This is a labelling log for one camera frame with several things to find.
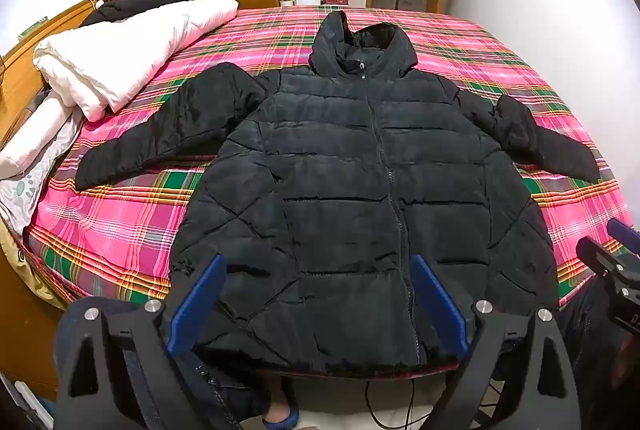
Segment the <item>folded blanket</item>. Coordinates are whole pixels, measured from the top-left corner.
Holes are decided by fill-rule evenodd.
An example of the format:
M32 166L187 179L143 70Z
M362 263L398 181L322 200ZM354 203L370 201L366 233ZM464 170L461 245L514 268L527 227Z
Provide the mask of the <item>folded blanket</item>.
M236 16L235 0L166 4L119 22L99 22L41 40L33 64L67 107L89 121L129 103L167 59Z
M98 10L92 11L80 24L80 27L97 24L98 22L115 22L116 20L128 19L147 10L182 1L194 0L111 0L104 3Z

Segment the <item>jacket's left sleeve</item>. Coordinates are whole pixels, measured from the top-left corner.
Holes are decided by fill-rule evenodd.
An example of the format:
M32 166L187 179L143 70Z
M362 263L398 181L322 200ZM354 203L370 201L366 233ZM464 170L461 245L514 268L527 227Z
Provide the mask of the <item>jacket's left sleeve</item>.
M463 115L495 139L516 163L536 165L554 174L597 181L600 170L591 149L579 141L536 124L529 108L508 95L493 105L451 80L438 77Z
M176 155L217 153L222 142L277 91L280 72L251 76L235 64L213 66L187 80L147 121L89 150L76 190L114 182Z

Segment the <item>wooden headboard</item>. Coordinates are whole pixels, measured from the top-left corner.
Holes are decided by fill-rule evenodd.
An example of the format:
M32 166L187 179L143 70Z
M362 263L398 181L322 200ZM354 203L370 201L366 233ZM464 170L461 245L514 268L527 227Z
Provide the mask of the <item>wooden headboard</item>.
M8 133L26 105L45 83L33 65L33 49L52 33L80 26L94 10L95 1L84 0L48 20L2 57L5 70L4 80L0 84L0 149L8 141Z

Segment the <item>silver bolt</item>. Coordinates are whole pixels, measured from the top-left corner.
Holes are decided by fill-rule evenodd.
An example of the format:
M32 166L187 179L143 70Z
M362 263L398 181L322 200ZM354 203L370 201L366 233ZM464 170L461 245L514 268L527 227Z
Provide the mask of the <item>silver bolt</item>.
M476 302L476 309L478 309L478 311L483 315L486 315L494 310L494 306L492 306L491 302L489 302L488 300L478 300Z
M160 311L161 307L162 307L162 302L159 301L157 298L152 298L151 300L147 300L145 303L145 311L149 313L156 313Z
M541 309L538 311L538 318L540 318L543 322L550 322L554 316L551 314L551 311L548 309Z
M98 311L97 307L90 307L84 312L84 318L86 320L95 320L99 314L100 311Z

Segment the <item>jacket collar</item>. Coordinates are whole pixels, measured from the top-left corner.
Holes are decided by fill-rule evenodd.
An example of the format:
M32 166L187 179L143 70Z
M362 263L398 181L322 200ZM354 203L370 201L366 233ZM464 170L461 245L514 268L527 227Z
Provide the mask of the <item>jacket collar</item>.
M418 64L406 33L382 22L351 33L344 12L331 12L320 25L309 65L320 76L398 78Z

